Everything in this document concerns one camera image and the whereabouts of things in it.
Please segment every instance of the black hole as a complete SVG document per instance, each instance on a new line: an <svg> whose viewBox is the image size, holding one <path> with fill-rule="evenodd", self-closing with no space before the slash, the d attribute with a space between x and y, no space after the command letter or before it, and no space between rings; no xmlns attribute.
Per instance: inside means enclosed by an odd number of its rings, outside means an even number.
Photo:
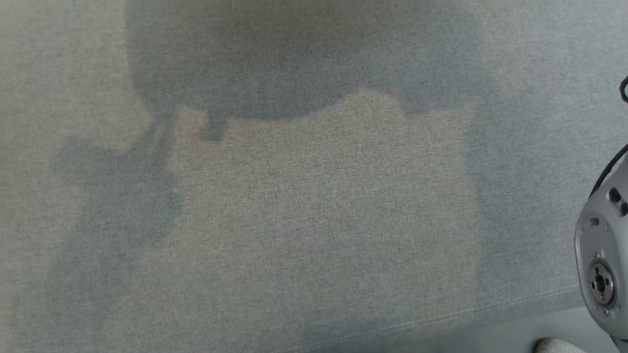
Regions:
<svg viewBox="0 0 628 353"><path fill-rule="evenodd" d="M612 188L609 190L609 199L611 202L616 204L622 200L622 195L619 195L619 191L616 188Z"/></svg>
<svg viewBox="0 0 628 353"><path fill-rule="evenodd" d="M606 285L604 284L604 278L599 274L595 277L595 287L600 293L604 293L606 290Z"/></svg>

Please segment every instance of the gray floor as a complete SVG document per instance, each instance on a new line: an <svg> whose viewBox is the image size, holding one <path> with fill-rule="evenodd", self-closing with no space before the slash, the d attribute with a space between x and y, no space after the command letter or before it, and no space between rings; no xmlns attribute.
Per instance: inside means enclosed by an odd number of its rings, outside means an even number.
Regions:
<svg viewBox="0 0 628 353"><path fill-rule="evenodd" d="M585 307L447 337L438 352L531 353L535 342L543 337L564 339L591 353L617 352L610 337L595 324Z"/></svg>

